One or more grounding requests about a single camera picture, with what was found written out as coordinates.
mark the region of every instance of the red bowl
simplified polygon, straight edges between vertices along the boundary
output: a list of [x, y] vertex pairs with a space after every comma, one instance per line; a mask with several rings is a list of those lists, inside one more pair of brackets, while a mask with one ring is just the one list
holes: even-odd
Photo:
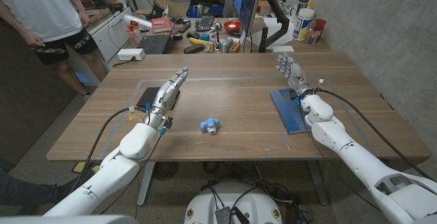
[[228, 33], [235, 33], [238, 32], [241, 28], [241, 23], [239, 20], [237, 21], [229, 21], [226, 23], [223, 23], [223, 27], [226, 29]]

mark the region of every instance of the power strip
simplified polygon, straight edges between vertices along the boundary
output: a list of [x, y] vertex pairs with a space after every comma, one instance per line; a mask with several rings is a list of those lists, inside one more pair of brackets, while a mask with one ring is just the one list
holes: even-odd
[[132, 57], [135, 57], [135, 60], [143, 60], [145, 55], [144, 49], [142, 48], [130, 48], [130, 49], [121, 49], [117, 53], [118, 57], [121, 61], [129, 61]]

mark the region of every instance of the monitor stand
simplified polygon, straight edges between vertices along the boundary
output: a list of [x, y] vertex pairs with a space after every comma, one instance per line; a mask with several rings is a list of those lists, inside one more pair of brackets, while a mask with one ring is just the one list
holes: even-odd
[[290, 20], [282, 12], [281, 8], [279, 7], [278, 1], [267, 0], [267, 2], [272, 8], [273, 13], [277, 18], [277, 22], [281, 23], [281, 29], [271, 35], [269, 38], [267, 38], [268, 27], [262, 28], [261, 43], [259, 43], [259, 48], [257, 50], [253, 50], [254, 53], [271, 53], [272, 51], [267, 50], [267, 47], [270, 46], [273, 42], [277, 41], [280, 37], [285, 35], [288, 31], [288, 25], [290, 23]]

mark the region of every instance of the banana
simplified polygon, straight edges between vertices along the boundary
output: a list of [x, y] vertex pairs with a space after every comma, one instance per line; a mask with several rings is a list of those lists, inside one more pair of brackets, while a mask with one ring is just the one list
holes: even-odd
[[190, 42], [193, 44], [205, 44], [206, 42], [208, 42], [206, 40], [198, 40], [198, 39], [194, 39], [192, 37], [190, 37], [189, 39], [190, 39]]

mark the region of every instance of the desk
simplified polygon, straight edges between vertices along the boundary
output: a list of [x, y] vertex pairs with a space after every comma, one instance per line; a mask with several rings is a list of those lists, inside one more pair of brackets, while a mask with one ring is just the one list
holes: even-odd
[[[184, 49], [193, 45], [193, 43], [190, 42], [190, 40], [186, 37], [186, 34], [190, 31], [196, 31], [195, 28], [195, 21], [196, 18], [189, 18], [190, 22], [191, 22], [191, 27], [189, 27], [184, 33], [182, 33], [183, 39], [182, 40], [176, 40], [173, 41], [173, 39], [169, 40], [169, 53], [171, 54], [182, 54], [184, 53]], [[220, 23], [226, 23], [227, 21], [229, 21], [228, 18], [215, 18], [214, 19], [214, 24], [217, 23], [217, 19], [218, 22]], [[177, 24], [175, 25], [175, 27], [182, 27], [182, 24]], [[255, 18], [253, 21], [253, 32], [258, 32], [261, 31], [263, 27], [265, 27], [266, 24], [264, 23], [263, 18]], [[222, 28], [218, 31], [220, 33], [220, 39], [225, 39], [227, 37], [229, 37], [229, 34], [226, 32], [225, 28]], [[149, 33], [147, 33], [149, 36], [155, 35], [155, 33], [153, 33], [152, 30], [149, 31]], [[329, 45], [323, 40], [321, 39], [320, 41], [318, 41], [315, 44], [308, 44], [306, 41], [295, 41], [292, 40], [291, 42], [288, 42], [287, 44], [284, 44], [284, 46], [293, 46], [294, 51], [297, 53], [324, 53], [324, 52], [332, 52], [331, 49], [329, 48]], [[244, 51], [245, 53], [250, 53], [251, 52], [251, 42], [247, 40], [246, 45], [244, 46]], [[198, 52], [196, 54], [200, 54], [200, 53], [207, 53], [205, 51], [201, 51]], [[243, 53], [243, 45], [240, 46], [240, 52], [239, 53]]]
[[[85, 160], [104, 122], [114, 112], [136, 104], [147, 87], [159, 87], [178, 69], [189, 66], [174, 111], [173, 127], [161, 139], [150, 160], [306, 160], [321, 158], [308, 134], [288, 135], [269, 92], [288, 88], [275, 69], [276, 53], [148, 55], [143, 61], [116, 67], [100, 84], [47, 154], [55, 161]], [[390, 108], [359, 69], [342, 53], [293, 53], [309, 76], [310, 85], [325, 78], [323, 88], [337, 92], [364, 115], [409, 158], [430, 151]], [[320, 94], [359, 143], [380, 158], [397, 155], [349, 107]], [[91, 159], [101, 159], [117, 147], [135, 123], [128, 115], [114, 119]], [[200, 133], [208, 117], [221, 121], [214, 136]], [[327, 158], [337, 158], [320, 146]]]

